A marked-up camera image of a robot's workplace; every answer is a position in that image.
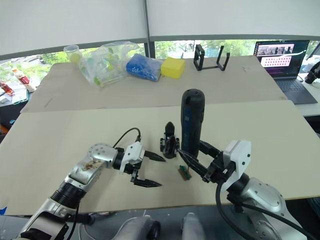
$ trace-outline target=black metal stand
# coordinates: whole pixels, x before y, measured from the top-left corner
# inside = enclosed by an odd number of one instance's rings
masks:
[[[220,47],[220,52],[219,52],[218,58],[216,60],[217,66],[206,66],[206,67],[203,67],[204,59],[205,59],[205,50],[202,48],[201,44],[195,45],[194,58],[193,58],[193,63],[195,65],[195,68],[198,71],[201,71],[203,69],[216,69],[216,68],[220,68],[221,71],[226,70],[226,67],[227,67],[227,64],[228,64],[228,61],[229,61],[229,58],[230,58],[230,52],[226,53],[226,59],[225,59],[224,64],[221,65],[219,63],[221,54],[222,54],[222,52],[224,50],[224,47],[225,46],[221,46]]]

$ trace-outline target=clear plastic cup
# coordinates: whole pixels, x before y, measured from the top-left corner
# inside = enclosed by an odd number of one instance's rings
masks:
[[[63,51],[66,53],[71,63],[78,64],[82,58],[82,53],[80,52],[78,45],[65,46]]]

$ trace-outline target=yellow sponge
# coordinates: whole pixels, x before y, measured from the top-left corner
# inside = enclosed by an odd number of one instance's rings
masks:
[[[168,57],[161,65],[161,75],[179,79],[185,70],[186,60]]]

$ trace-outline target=laptop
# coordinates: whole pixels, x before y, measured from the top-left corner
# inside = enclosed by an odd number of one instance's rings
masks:
[[[316,104],[315,98],[297,80],[309,40],[257,41],[254,53],[283,93],[294,104]]]

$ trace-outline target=gray floor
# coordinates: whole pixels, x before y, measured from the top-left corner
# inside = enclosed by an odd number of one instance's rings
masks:
[[[225,210],[231,214],[233,208],[230,205],[224,206]],[[161,224],[161,240],[181,240],[182,219],[187,213],[195,213],[204,229],[207,240],[242,240],[221,218],[216,206],[198,206],[198,207],[174,207],[147,210],[129,210],[116,212],[110,216],[101,216],[95,214],[93,225],[87,225],[86,229],[96,240],[110,240],[117,233],[122,223],[132,217],[149,215],[152,219]],[[9,240],[15,238],[19,230],[28,219],[12,216],[0,216],[0,239]],[[239,225],[246,228],[248,221],[245,217],[238,219]],[[74,231],[72,240],[78,240],[78,228]],[[81,228],[81,239],[90,240],[83,227]]]

